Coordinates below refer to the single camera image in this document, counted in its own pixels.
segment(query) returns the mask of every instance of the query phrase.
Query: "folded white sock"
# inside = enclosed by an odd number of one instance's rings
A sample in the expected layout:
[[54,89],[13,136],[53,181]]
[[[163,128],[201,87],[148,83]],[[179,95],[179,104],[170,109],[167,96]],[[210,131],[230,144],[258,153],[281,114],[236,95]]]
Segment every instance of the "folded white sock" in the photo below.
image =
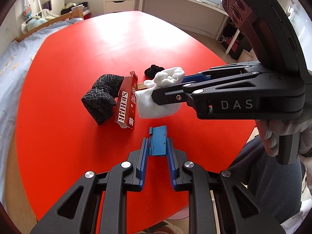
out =
[[135,92],[139,116],[142,119],[159,119],[179,111],[182,103],[157,105],[152,99],[152,92],[158,88],[182,83],[184,75],[181,67],[174,67],[158,72],[153,80],[145,80],[144,85],[147,89]]

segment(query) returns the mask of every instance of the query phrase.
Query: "red cardboard box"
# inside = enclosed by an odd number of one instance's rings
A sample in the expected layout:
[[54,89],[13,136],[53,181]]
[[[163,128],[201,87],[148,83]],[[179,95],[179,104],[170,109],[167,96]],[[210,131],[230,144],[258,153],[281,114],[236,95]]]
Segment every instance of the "red cardboard box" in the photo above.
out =
[[125,76],[121,84],[115,122],[123,129],[133,128],[135,122],[135,92],[138,90],[138,77],[134,71],[130,72],[131,76]]

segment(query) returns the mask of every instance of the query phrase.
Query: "wooden bed frame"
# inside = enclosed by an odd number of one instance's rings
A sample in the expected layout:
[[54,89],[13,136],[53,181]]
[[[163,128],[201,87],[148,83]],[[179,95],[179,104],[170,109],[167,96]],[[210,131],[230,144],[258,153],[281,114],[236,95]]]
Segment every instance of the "wooden bed frame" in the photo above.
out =
[[73,8],[71,8],[71,12],[69,13],[66,13],[62,16],[59,16],[57,18],[54,18],[52,20],[49,20],[48,22],[45,22],[39,26],[37,26],[36,28],[26,32],[25,34],[19,36],[18,38],[16,38],[15,40],[17,42],[21,42],[24,38],[28,37],[29,35],[33,34],[34,32],[44,28],[44,27],[47,27],[47,26],[50,26],[56,22],[59,22],[59,21],[64,21],[66,19],[69,19],[69,18],[83,18],[83,5],[79,5],[79,6],[75,6]]

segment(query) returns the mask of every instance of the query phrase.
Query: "bedding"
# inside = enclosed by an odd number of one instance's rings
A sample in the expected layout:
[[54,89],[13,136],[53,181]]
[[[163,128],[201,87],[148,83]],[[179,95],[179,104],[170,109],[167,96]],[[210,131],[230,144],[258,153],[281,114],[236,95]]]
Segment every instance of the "bedding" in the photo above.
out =
[[4,186],[7,156],[27,72],[46,37],[79,21],[82,19],[60,21],[31,34],[21,42],[13,41],[0,58],[0,201],[4,208],[6,208]]

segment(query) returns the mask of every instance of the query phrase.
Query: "desk leg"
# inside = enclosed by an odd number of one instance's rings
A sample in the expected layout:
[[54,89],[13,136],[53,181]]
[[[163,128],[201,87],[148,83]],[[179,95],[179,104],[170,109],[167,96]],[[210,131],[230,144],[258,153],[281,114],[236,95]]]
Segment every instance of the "desk leg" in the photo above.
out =
[[237,39],[237,37],[238,37],[238,35],[239,35],[239,33],[240,33],[240,31],[239,31],[239,29],[237,29],[236,33],[235,33],[234,36],[233,36],[233,39],[232,39],[231,43],[229,44],[229,47],[228,47],[227,50],[225,51],[225,54],[228,54],[228,53],[229,53],[229,51],[231,50],[231,48],[232,48],[232,46],[233,46],[235,40]]
[[144,0],[139,0],[139,2],[138,2],[138,10],[139,11],[143,10],[143,2],[144,2]]
[[223,31],[223,29],[224,29],[224,27],[225,27],[225,25],[226,25],[228,19],[229,19],[229,16],[228,16],[228,15],[224,15],[223,22],[222,22],[222,24],[221,24],[221,26],[220,26],[220,29],[219,29],[219,31],[218,31],[218,34],[216,35],[216,41],[219,41],[219,38],[220,38],[220,36],[221,36],[221,33],[222,33],[222,31]]

